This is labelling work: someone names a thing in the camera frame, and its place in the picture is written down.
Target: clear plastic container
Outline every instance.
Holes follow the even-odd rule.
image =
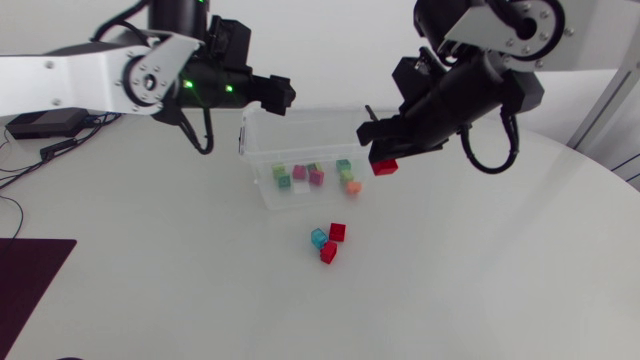
[[[364,108],[291,109],[282,117],[261,109],[244,112],[240,136],[240,155],[251,164],[262,197],[269,209],[349,200],[340,181],[336,161],[349,160],[354,181],[364,185],[372,175],[369,148],[360,146],[356,130],[368,121]],[[282,164],[288,174],[296,165],[319,163],[324,183],[291,179],[290,187],[280,188],[273,166]]]

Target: cube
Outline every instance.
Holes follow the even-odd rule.
[[[324,173],[318,170],[311,170],[311,173],[309,173],[309,182],[316,186],[322,186],[324,183]]]
[[[347,194],[357,195],[362,191],[362,183],[350,181],[347,183]]]
[[[304,180],[307,178],[307,168],[302,165],[293,167],[293,178],[296,180]]]
[[[331,230],[329,230],[329,240],[344,242],[346,233],[347,225],[331,224]]]
[[[349,160],[338,160],[336,161],[336,168],[338,168],[338,172],[343,170],[351,171],[351,162]]]
[[[329,242],[329,238],[324,231],[320,229],[315,229],[311,232],[311,243],[313,246],[318,248],[318,250],[324,249],[324,246]]]
[[[320,250],[320,260],[327,265],[331,265],[337,253],[338,245],[336,243],[327,243],[327,245]]]
[[[283,174],[278,177],[278,187],[280,189],[289,189],[291,187],[291,175]]]
[[[371,164],[371,168],[376,176],[391,175],[398,170],[398,163],[395,160],[387,160]]]
[[[287,173],[287,168],[284,164],[274,164],[271,166],[271,170],[273,171],[274,179],[278,179],[280,176]]]
[[[353,181],[353,174],[351,170],[342,170],[340,172],[340,182],[343,184],[348,184]]]
[[[311,192],[311,187],[306,181],[294,181],[293,193],[296,195],[308,194]]]

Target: white wall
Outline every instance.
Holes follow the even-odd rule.
[[[102,21],[134,2],[0,0],[0,53],[40,53],[84,42]],[[415,56],[420,46],[428,45],[413,28],[414,4],[415,0],[214,0],[211,10],[253,30],[249,65],[258,75],[290,77],[298,92],[297,106],[369,103],[389,108],[402,102],[391,78],[393,69],[402,56]],[[598,4],[590,31],[597,34],[598,46],[591,42],[591,53],[585,56],[598,56],[598,51],[602,57],[619,56],[629,43],[640,5],[623,0]],[[144,27],[146,15],[133,22]],[[566,143],[613,74],[540,74],[545,100],[521,117],[523,127]],[[629,113],[640,116],[640,109]],[[640,125],[629,121],[627,126]],[[630,154],[638,143],[637,136],[630,135],[634,131],[612,131],[611,140],[604,141],[608,145],[602,145],[608,155],[592,155],[608,165]]]

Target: pink cube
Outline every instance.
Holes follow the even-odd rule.
[[[302,165],[296,165],[293,167],[293,178],[297,180],[304,180],[307,178],[307,168]]]
[[[322,183],[324,183],[324,173],[318,170],[311,170],[311,173],[309,173],[309,182],[316,186],[322,186]]]

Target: metal frame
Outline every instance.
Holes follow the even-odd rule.
[[[567,146],[585,153],[613,119],[640,81],[640,24],[622,66]]]

